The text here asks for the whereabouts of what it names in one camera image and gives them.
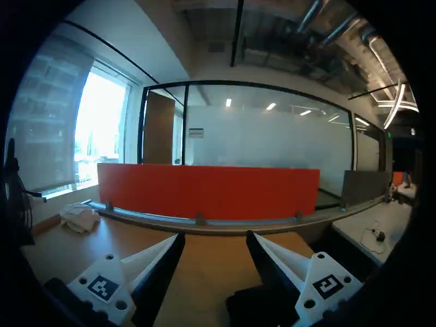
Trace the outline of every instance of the black ceiling beam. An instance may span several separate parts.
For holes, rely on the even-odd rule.
[[[230,61],[230,67],[235,66],[235,57],[236,57],[236,50],[238,48],[239,30],[241,29],[243,8],[244,8],[244,0],[238,0],[238,8],[236,11],[235,33],[233,35],[233,42],[232,42],[232,59]]]
[[[384,90],[385,88],[393,87],[393,86],[397,86],[397,85],[398,85],[398,83],[397,84],[390,84],[390,85],[387,85],[387,86],[384,86],[384,87],[380,87],[380,88],[375,89],[375,90],[371,90],[371,91],[368,91],[368,92],[365,92],[365,93],[361,93],[361,94],[352,96],[351,98],[348,98],[348,100],[353,100],[353,99],[356,99],[356,98],[360,98],[361,96],[364,96],[364,95],[367,95],[367,94],[371,94],[371,93],[374,93],[374,92],[377,92],[377,91],[380,91],[380,90]]]

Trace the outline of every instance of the white cloth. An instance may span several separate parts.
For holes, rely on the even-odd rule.
[[[92,231],[100,216],[90,206],[82,203],[67,204],[59,213],[60,223],[67,224],[73,231],[83,233]]]

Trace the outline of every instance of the desk divider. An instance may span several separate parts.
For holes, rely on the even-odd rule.
[[[102,203],[204,220],[267,220],[314,213],[318,169],[99,163]]]

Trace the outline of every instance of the screw hole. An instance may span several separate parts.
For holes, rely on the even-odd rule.
[[[123,300],[118,300],[115,303],[115,308],[117,308],[119,310],[126,310],[127,309],[127,303],[124,302]]]
[[[83,304],[86,306],[86,308],[88,308],[88,309],[92,309],[92,307],[94,306],[93,304],[92,304],[92,302],[90,302],[90,301],[83,301]]]
[[[107,313],[103,310],[97,311],[97,315],[99,317],[101,317],[104,320],[107,320],[109,318],[109,316],[107,315]]]
[[[306,302],[304,302],[304,307],[306,309],[311,309],[315,306],[315,301],[313,300],[307,300]]]

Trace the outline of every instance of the window blind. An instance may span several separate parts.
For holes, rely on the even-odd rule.
[[[15,139],[19,175],[28,190],[74,183],[77,110],[93,62],[71,41],[51,36],[26,71],[9,117],[6,142]]]

